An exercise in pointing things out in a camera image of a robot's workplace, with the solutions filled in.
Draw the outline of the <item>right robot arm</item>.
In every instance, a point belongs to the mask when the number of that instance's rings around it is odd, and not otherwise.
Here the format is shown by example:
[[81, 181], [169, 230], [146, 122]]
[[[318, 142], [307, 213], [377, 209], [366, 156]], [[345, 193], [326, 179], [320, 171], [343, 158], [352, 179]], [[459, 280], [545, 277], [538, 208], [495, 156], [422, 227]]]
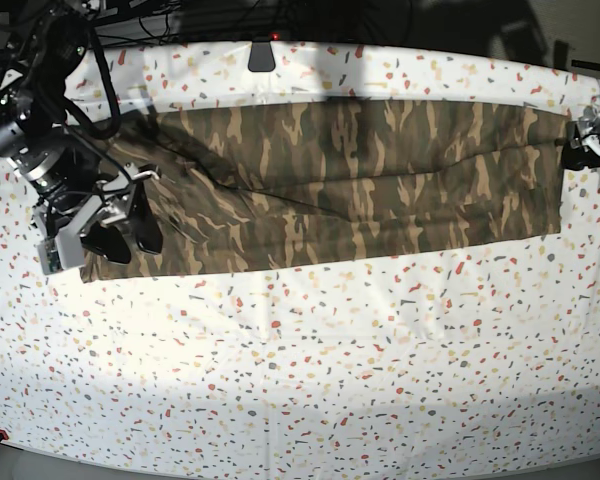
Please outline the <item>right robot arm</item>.
[[[121, 164], [96, 146], [122, 124], [104, 49], [91, 23], [98, 1], [45, 1], [32, 11], [0, 1], [0, 160], [38, 194], [33, 223], [46, 274], [84, 266], [90, 251], [127, 264], [127, 240], [152, 255], [163, 236], [144, 181], [154, 165]], [[66, 80], [93, 53], [110, 118], [97, 126], [65, 95]]]

